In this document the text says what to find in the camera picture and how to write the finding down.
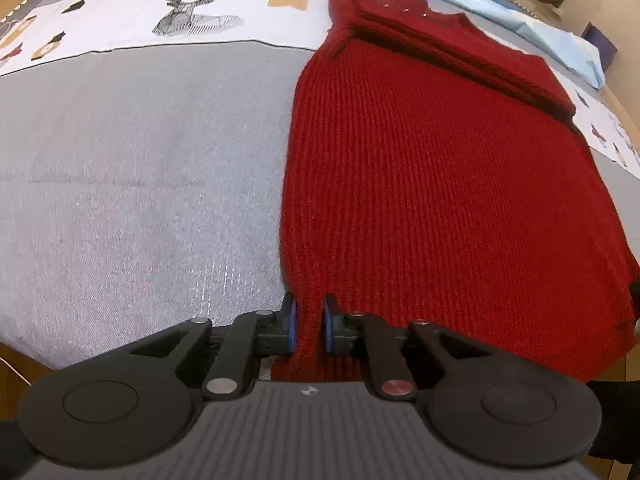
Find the purple paper bag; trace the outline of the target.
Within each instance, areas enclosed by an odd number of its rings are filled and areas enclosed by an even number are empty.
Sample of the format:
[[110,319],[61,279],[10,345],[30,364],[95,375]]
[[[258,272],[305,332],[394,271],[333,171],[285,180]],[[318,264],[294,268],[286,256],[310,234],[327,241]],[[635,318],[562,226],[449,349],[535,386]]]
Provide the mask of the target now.
[[602,30],[591,22],[587,24],[582,32],[582,38],[593,44],[599,51],[602,70],[607,70],[614,61],[618,49],[615,44],[605,36]]

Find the grey printed bed sheet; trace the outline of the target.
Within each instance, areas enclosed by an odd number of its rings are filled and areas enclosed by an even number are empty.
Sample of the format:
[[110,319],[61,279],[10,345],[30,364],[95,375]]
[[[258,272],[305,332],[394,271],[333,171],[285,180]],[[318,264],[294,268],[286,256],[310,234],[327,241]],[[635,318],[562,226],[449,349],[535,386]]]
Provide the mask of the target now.
[[84,54],[1,81],[1,340],[63,368],[285,291],[280,206],[306,50]]

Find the dark red knit sweater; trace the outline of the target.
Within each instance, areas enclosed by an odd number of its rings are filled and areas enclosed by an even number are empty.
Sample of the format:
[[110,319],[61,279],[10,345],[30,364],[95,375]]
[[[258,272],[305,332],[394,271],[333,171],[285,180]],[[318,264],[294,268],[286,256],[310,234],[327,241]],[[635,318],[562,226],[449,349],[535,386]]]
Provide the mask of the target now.
[[295,89],[281,258],[297,338],[273,377],[357,376],[323,351],[327,294],[583,381],[622,358],[638,262],[547,63],[427,0],[329,11]]

